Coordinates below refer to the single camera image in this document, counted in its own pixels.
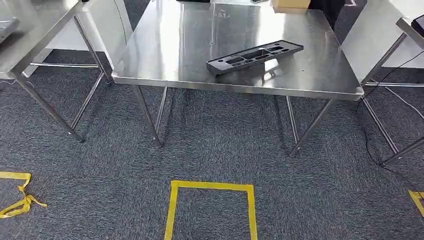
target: yellow tape square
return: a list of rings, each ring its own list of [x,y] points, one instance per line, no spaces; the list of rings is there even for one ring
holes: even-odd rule
[[[247,193],[247,208],[248,208],[248,218],[249,218],[250,240],[258,240],[258,232],[256,228],[256,213],[255,213],[255,195],[254,195],[253,185],[220,183],[220,182],[202,182],[202,181],[180,181],[180,180],[171,181],[171,194],[169,198],[169,209],[168,209],[168,216],[166,220],[164,240],[172,240],[175,212],[177,209],[178,188],[245,191]]]
[[[408,193],[411,196],[413,203],[415,203],[415,205],[418,208],[419,212],[424,217],[424,207],[421,204],[421,199],[423,199],[422,196],[424,196],[424,192],[418,192],[418,191],[408,190]]]

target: table top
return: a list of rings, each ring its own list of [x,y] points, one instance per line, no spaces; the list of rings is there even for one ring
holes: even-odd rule
[[[413,19],[407,17],[401,17],[396,25],[406,34],[408,35],[421,49],[424,50],[424,37],[421,36],[413,27],[412,27]]]
[[[0,16],[20,21],[0,44],[0,79],[22,72],[80,8],[79,0],[0,1]]]
[[[207,70],[208,60],[277,40],[304,50],[216,78]],[[321,11],[270,6],[151,1],[112,77],[120,84],[351,101],[364,94]]]

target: metal frame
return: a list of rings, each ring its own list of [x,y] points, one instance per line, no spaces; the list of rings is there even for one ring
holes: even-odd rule
[[[289,116],[290,116],[291,129],[293,131],[294,142],[295,142],[294,147],[290,151],[290,157],[294,157],[294,156],[296,156],[298,151],[302,148],[302,146],[305,144],[306,140],[311,136],[311,134],[317,128],[318,124],[323,120],[324,116],[327,115],[331,106],[333,106],[336,101],[334,99],[327,100],[327,102],[321,108],[319,113],[315,116],[315,118],[309,124],[306,132],[299,139],[298,131],[297,131],[297,128],[296,128],[295,117],[293,116],[292,102],[291,102],[289,96],[286,96],[286,99],[287,99],[288,113],[289,113]]]
[[[372,79],[372,77],[382,68],[383,64],[387,61],[387,59],[390,58],[390,56],[395,52],[395,50],[400,46],[402,41],[407,37],[408,35],[406,33],[402,33],[399,38],[393,43],[393,45],[387,50],[387,52],[383,55],[383,57],[375,64],[375,66],[372,68],[372,70],[366,75],[366,77],[363,79],[361,85],[364,86],[375,86],[375,87],[399,87],[399,88],[422,88],[424,87],[424,84],[410,84],[410,83],[393,83],[393,82],[384,82],[384,83],[378,83]],[[395,143],[393,142],[392,138],[390,137],[389,133],[384,128],[382,122],[378,118],[376,112],[371,107],[370,103],[367,101],[366,98],[362,97],[363,103],[368,110],[369,114],[371,115],[372,119],[374,120],[375,124],[377,124],[378,129],[380,130],[381,134],[383,135],[384,139],[386,140],[387,144],[390,146],[391,150],[393,151],[393,156],[385,159],[380,163],[382,166],[386,166],[390,163],[392,163],[395,160],[401,159],[404,155],[414,151],[415,149],[424,146],[424,137],[418,139],[414,143],[408,145],[405,149],[399,151],[396,147]]]
[[[161,124],[162,113],[164,112],[165,102],[167,99],[168,87],[166,86],[163,89],[162,100],[160,101],[159,111],[156,118],[156,125],[153,124],[152,117],[149,112],[149,108],[147,107],[145,97],[143,95],[142,87],[140,85],[132,85],[132,89],[134,90],[135,96],[137,97],[138,104],[143,110],[145,123],[147,125],[148,131],[150,135],[153,137],[153,141],[156,148],[161,147],[161,141],[158,137],[159,126]]]
[[[69,125],[66,120],[64,120],[59,113],[56,112],[56,110],[46,101],[44,98],[42,98],[31,86],[27,84],[27,81],[29,78],[23,76],[21,72],[13,72],[14,78],[17,80],[17,82],[33,97],[43,108],[50,114],[58,123],[59,125],[65,129],[66,132],[68,132],[69,135],[71,135],[78,143],[83,143],[84,139],[78,135],[78,133],[75,132],[75,128],[77,127],[78,122],[80,121],[81,117],[84,114],[84,111],[86,110],[87,105],[89,104],[91,98],[93,97],[97,87],[99,86],[100,81],[103,77],[106,77],[106,81],[108,84],[113,83],[111,78],[107,75],[105,68],[103,67],[102,63],[100,62],[99,57],[97,56],[97,53],[94,51],[93,45],[91,44],[90,40],[87,37],[86,32],[84,31],[83,26],[81,25],[81,22],[78,18],[78,16],[75,14],[73,16],[73,20],[75,22],[76,27],[79,30],[79,33],[81,34],[82,38],[84,39],[85,44],[88,47],[88,50],[90,51],[91,55],[94,58],[94,61],[96,64],[67,64],[67,63],[43,63],[43,62],[33,62],[30,65],[33,66],[45,66],[45,67],[65,67],[65,68],[99,68],[101,73],[98,76],[97,80],[95,81],[93,87],[91,88],[88,96],[86,97],[85,101],[83,102],[82,106],[80,107],[77,115],[75,116],[74,120],[72,121],[72,124]]]
[[[143,114],[144,114],[144,117],[145,117],[145,123],[147,125],[147,128],[148,128],[150,135],[153,138],[153,141],[155,143],[155,147],[160,148],[161,147],[161,141],[159,140],[158,132],[159,132],[159,126],[161,124],[162,114],[163,114],[163,111],[164,111],[164,106],[165,106],[165,102],[166,102],[166,98],[167,98],[168,87],[166,86],[163,89],[162,99],[160,101],[160,106],[159,106],[159,110],[158,110],[158,114],[157,114],[157,118],[156,118],[156,124],[153,124],[152,117],[151,117],[151,114],[150,114],[149,109],[147,107],[146,100],[144,98],[141,86],[140,85],[132,85],[132,89],[134,90],[135,96],[137,97],[137,100],[138,100],[138,104],[140,105],[140,107],[143,111]],[[290,157],[294,157],[298,153],[298,151],[302,148],[302,146],[305,144],[306,140],[311,136],[313,131],[317,128],[318,124],[322,121],[324,116],[327,115],[331,106],[333,106],[336,101],[334,99],[327,100],[327,102],[324,104],[322,109],[319,111],[319,113],[313,119],[313,121],[311,122],[311,124],[309,125],[306,132],[303,134],[303,136],[301,138],[299,138],[296,120],[295,120],[295,115],[294,115],[293,107],[292,107],[292,101],[291,101],[289,96],[286,96],[286,101],[287,101],[289,119],[290,119],[290,123],[291,123],[291,130],[293,132],[293,138],[294,138],[294,143],[295,143],[294,147],[290,151]]]

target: loose yellow tape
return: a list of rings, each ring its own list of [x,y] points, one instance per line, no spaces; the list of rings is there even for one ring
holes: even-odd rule
[[[255,213],[255,194],[253,185],[180,180],[171,181],[171,194],[169,198],[169,208],[166,220],[164,240],[172,240],[175,212],[177,210],[178,188],[215,189],[247,192],[247,211],[249,218],[250,240],[258,240]]]
[[[418,191],[408,190],[408,193],[411,196],[413,203],[415,203],[415,205],[418,208],[419,212],[424,217],[424,207],[421,204],[421,199],[423,199],[424,192],[418,192]]]
[[[0,171],[0,179],[25,180],[25,183],[22,186],[17,186],[17,189],[23,193],[23,199],[1,210],[0,219],[10,218],[19,214],[27,213],[30,210],[32,201],[42,207],[47,207],[47,204],[37,201],[35,197],[32,195],[26,195],[24,192],[25,187],[30,182],[31,173]]]

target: cardboard box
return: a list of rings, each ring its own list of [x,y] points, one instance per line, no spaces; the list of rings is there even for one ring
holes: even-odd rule
[[[274,8],[307,9],[311,0],[272,0]]]

